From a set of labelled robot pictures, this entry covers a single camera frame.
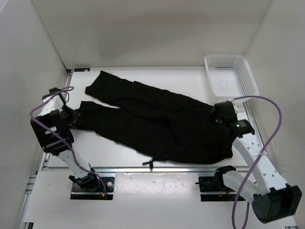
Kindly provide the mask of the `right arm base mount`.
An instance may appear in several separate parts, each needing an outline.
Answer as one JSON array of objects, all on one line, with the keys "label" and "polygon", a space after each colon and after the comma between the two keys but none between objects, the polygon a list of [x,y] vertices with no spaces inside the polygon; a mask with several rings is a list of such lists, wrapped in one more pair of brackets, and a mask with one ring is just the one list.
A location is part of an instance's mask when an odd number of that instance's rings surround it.
[{"label": "right arm base mount", "polygon": [[195,185],[199,187],[201,202],[233,202],[236,192],[221,186],[215,174],[199,174]]}]

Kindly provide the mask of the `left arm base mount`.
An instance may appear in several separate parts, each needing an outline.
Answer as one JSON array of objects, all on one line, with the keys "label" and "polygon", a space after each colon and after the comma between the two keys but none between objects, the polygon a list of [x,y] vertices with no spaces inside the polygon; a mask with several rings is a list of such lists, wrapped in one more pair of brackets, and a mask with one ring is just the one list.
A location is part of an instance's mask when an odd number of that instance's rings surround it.
[{"label": "left arm base mount", "polygon": [[115,177],[102,177],[103,183],[93,174],[72,181],[70,199],[72,200],[113,200]]}]

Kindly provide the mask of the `black trousers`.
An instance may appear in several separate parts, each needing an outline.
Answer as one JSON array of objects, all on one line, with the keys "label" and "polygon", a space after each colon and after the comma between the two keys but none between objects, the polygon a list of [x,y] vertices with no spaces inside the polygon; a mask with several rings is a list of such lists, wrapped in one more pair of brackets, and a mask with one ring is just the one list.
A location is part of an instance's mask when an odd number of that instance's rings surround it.
[{"label": "black trousers", "polygon": [[188,96],[100,72],[85,93],[75,127],[147,155],[151,161],[214,164],[232,158],[234,136],[215,107]]}]

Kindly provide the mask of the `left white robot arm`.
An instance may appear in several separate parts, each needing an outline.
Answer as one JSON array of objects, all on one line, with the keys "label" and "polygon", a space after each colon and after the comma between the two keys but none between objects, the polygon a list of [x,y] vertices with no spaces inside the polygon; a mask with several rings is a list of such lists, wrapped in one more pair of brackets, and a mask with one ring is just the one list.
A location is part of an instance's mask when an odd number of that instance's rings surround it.
[{"label": "left white robot arm", "polygon": [[99,176],[72,147],[71,128],[79,113],[67,106],[66,96],[74,89],[52,88],[42,97],[42,104],[30,111],[30,124],[45,153],[59,158],[70,169],[69,179],[80,188],[95,191],[101,187]]}]

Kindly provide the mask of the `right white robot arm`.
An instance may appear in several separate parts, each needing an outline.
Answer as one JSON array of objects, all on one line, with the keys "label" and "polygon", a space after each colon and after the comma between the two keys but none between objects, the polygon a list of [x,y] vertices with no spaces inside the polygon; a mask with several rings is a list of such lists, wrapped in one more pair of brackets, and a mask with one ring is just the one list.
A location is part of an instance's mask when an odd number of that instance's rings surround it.
[{"label": "right white robot arm", "polygon": [[221,191],[236,191],[235,208],[239,197],[248,202],[262,223],[269,223],[295,214],[302,197],[298,186],[291,186],[280,175],[264,153],[265,146],[257,142],[255,130],[247,120],[238,120],[231,101],[216,103],[216,123],[229,136],[234,136],[233,146],[239,151],[249,171],[242,176],[235,167],[218,168],[214,186]]}]

